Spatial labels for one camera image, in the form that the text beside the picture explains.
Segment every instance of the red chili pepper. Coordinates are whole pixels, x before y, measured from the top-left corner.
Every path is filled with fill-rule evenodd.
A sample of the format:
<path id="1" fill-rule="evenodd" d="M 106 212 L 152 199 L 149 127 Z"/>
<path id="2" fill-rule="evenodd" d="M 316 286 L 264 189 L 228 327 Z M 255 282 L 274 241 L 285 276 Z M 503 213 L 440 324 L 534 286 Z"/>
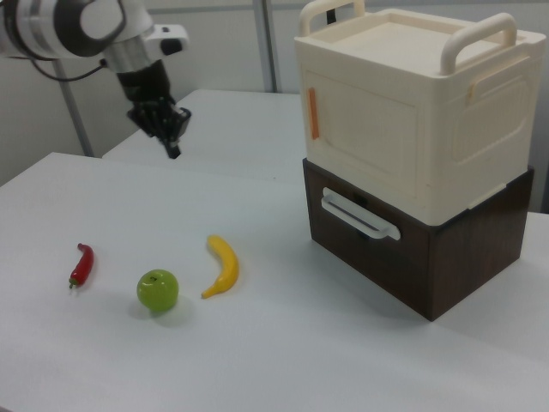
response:
<path id="1" fill-rule="evenodd" d="M 73 286 L 81 286 L 86 281 L 89 276 L 89 272 L 92 271 L 92 266 L 94 266 L 94 251 L 88 245 L 83 245 L 82 243 L 78 244 L 78 249 L 81 250 L 84 254 L 82 255 L 80 262 L 76 265 L 75 269 L 70 274 L 69 288 L 72 289 Z"/>

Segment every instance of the white drawer handle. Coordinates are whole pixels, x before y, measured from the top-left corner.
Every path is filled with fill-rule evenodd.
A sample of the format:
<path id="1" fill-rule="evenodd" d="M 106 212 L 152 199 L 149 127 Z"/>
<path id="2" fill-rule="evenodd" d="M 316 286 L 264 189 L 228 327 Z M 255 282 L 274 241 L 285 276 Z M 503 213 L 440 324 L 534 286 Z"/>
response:
<path id="1" fill-rule="evenodd" d="M 331 191 L 327 187 L 324 188 L 323 195 L 322 205 L 326 211 L 363 234 L 373 239 L 383 239 L 387 236 L 395 240 L 401 238 L 401 232 L 395 225 L 361 208 L 342 195 Z"/>

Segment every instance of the cream plastic handle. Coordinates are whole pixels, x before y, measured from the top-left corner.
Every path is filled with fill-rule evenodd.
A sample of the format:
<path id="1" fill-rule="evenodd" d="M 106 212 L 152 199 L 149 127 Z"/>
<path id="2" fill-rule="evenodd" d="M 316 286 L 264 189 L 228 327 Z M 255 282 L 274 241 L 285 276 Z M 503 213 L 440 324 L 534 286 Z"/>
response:
<path id="1" fill-rule="evenodd" d="M 350 3 L 354 3 L 354 14 L 357 17 L 364 15 L 364 0 L 315 0 L 307 3 L 299 15 L 299 36 L 304 37 L 311 34 L 311 20 L 315 15 Z"/>
<path id="2" fill-rule="evenodd" d="M 373 239 L 383 239 L 389 236 L 394 240 L 401 238 L 398 227 L 382 219 L 378 215 L 361 208 L 358 204 L 351 202 L 342 195 L 335 193 L 327 187 L 323 190 L 323 208 L 340 218 L 345 223 L 358 229 L 363 234 Z"/>
<path id="3" fill-rule="evenodd" d="M 516 44 L 516 21 L 507 13 L 493 15 L 452 34 L 446 41 L 440 57 L 441 75 L 447 76 L 455 72 L 455 60 L 465 47 L 501 31 L 504 32 L 505 46 Z"/>

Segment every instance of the storage box lid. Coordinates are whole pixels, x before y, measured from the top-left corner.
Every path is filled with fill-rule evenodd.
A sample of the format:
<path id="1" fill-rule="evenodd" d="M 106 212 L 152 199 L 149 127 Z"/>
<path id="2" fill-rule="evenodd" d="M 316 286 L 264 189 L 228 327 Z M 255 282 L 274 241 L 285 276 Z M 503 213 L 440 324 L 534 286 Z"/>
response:
<path id="1" fill-rule="evenodd" d="M 542 34 L 517 32 L 507 14 L 471 23 L 387 9 L 330 25 L 297 41 L 424 76 L 448 76 L 456 67 L 476 64 L 499 50 L 544 39 Z"/>

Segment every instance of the dark wooden drawer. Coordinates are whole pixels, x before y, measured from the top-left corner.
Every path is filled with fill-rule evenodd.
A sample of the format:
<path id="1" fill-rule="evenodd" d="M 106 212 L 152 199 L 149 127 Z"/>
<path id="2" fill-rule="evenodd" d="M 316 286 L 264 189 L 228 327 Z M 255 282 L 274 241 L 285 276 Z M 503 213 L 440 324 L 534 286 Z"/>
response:
<path id="1" fill-rule="evenodd" d="M 440 227 L 417 221 L 307 159 L 304 170 L 312 238 L 430 320 L 520 256 L 533 170 Z M 323 198 L 333 207 L 326 209 Z M 400 238 L 374 239 L 380 234 L 375 229 L 369 236 L 343 221 L 353 220 L 343 212 L 348 201 L 354 203 L 350 209 L 360 206 L 393 225 Z M 371 233 L 371 225 L 365 231 Z"/>

